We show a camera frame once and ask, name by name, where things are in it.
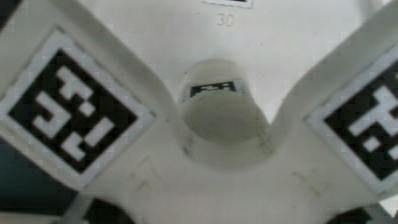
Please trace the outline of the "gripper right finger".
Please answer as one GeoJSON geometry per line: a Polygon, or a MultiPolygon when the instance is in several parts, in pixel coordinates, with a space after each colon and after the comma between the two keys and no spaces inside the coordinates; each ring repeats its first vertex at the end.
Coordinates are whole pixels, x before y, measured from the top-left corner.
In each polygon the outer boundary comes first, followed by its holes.
{"type": "Polygon", "coordinates": [[[326,224],[398,224],[379,204],[360,207],[342,213],[326,224]]]}

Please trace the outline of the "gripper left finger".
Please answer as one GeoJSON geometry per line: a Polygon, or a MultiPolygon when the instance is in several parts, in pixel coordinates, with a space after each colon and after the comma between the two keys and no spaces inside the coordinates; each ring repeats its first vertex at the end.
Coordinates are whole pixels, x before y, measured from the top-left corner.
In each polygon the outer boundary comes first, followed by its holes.
{"type": "Polygon", "coordinates": [[[107,201],[79,196],[52,224],[138,224],[123,209],[107,201]]]}

